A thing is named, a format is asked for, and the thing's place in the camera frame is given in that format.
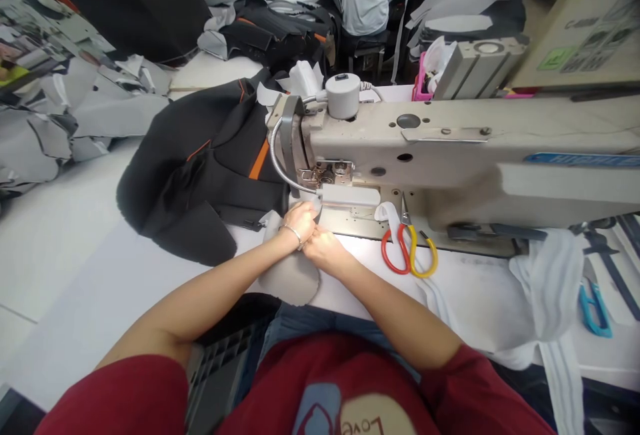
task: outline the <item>work table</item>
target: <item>work table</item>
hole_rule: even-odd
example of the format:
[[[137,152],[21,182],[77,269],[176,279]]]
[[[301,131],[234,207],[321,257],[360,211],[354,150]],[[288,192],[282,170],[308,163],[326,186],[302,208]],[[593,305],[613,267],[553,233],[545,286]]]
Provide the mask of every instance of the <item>work table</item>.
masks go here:
[[[200,53],[175,75],[173,87],[215,86],[250,77],[260,68],[242,57],[223,62]],[[410,85],[383,91],[391,101],[411,96]],[[172,97],[188,93],[176,91]],[[138,316],[206,269],[164,252],[122,220],[115,188],[138,145],[139,139],[127,139],[109,155],[68,167],[56,180],[11,200],[0,220],[0,381],[44,409],[88,373]],[[238,253],[263,236],[236,227],[231,233]],[[385,267],[379,242],[341,239],[374,272],[425,303],[411,277]],[[473,270],[473,264],[461,261],[469,257],[475,256],[441,252],[439,271]],[[491,262],[495,270],[506,270],[504,260],[488,260],[497,261]],[[254,284],[249,291],[259,288]],[[369,317],[325,274],[311,304]],[[627,387],[637,384],[638,325],[616,327],[612,340],[592,336],[579,319],[571,331],[584,376]]]

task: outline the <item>industrial sewing machine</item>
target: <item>industrial sewing machine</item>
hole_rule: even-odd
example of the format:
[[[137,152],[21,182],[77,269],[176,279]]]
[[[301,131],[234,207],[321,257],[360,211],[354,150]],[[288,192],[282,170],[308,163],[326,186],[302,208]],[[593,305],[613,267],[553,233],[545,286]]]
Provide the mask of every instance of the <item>industrial sewing machine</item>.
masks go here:
[[[359,103],[360,85],[338,75],[326,100],[283,95],[267,124],[294,198],[342,187],[322,199],[336,233],[382,238],[372,205],[399,206],[402,191],[439,248],[501,256],[513,247],[492,224],[568,228],[640,209],[640,96]]]

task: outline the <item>bracelet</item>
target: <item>bracelet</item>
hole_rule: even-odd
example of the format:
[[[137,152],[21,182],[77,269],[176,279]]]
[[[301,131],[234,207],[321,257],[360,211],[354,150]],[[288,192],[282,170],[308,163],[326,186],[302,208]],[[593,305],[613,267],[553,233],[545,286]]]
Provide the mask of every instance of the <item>bracelet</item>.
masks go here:
[[[300,234],[296,231],[295,228],[293,228],[293,227],[291,227],[291,226],[289,226],[287,224],[281,224],[278,227],[278,232],[280,231],[280,228],[282,228],[282,227],[289,228],[298,237],[298,248],[297,249],[300,250],[302,248],[302,238],[300,237]]]

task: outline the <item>orange trim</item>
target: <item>orange trim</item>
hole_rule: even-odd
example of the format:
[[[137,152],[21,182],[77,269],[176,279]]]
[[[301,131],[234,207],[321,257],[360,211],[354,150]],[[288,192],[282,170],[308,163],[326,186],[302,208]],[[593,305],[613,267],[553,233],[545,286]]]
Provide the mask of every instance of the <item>orange trim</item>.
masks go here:
[[[245,97],[245,88],[242,86],[242,81],[238,80],[238,83],[240,83],[240,89],[242,90],[242,93],[240,93],[240,101],[238,101],[238,103],[242,103],[242,99]]]
[[[265,142],[262,144],[262,148],[260,149],[260,153],[258,153],[258,158],[255,159],[253,168],[251,168],[251,173],[249,173],[249,179],[258,179],[262,166],[265,164],[265,160],[267,159],[268,152],[269,142],[265,139]]]
[[[255,24],[254,22],[249,21],[249,20],[248,20],[248,19],[246,19],[246,18],[239,17],[239,18],[236,18],[236,20],[238,20],[238,21],[244,21],[245,23],[248,23],[248,24],[250,24],[250,25],[256,26],[256,24]]]
[[[209,145],[209,143],[211,143],[211,138],[209,138],[207,141],[205,141],[205,143],[198,148],[196,151],[194,151],[191,155],[189,155],[189,158],[187,158],[187,161],[189,161],[191,158],[193,158],[194,156],[197,155],[198,151],[202,150],[205,146]]]

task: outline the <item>chair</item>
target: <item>chair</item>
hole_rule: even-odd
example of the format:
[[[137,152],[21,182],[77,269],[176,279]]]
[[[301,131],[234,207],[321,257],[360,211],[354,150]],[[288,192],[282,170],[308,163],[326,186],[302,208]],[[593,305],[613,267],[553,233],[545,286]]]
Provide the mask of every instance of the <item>chair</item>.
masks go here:
[[[377,55],[377,67],[373,72],[373,83],[377,84],[382,73],[382,62],[385,57],[385,46],[387,45],[388,38],[389,32],[387,30],[377,35],[360,37],[352,36],[343,30],[341,43],[344,53],[349,57],[349,72],[354,73],[354,59],[368,55]]]

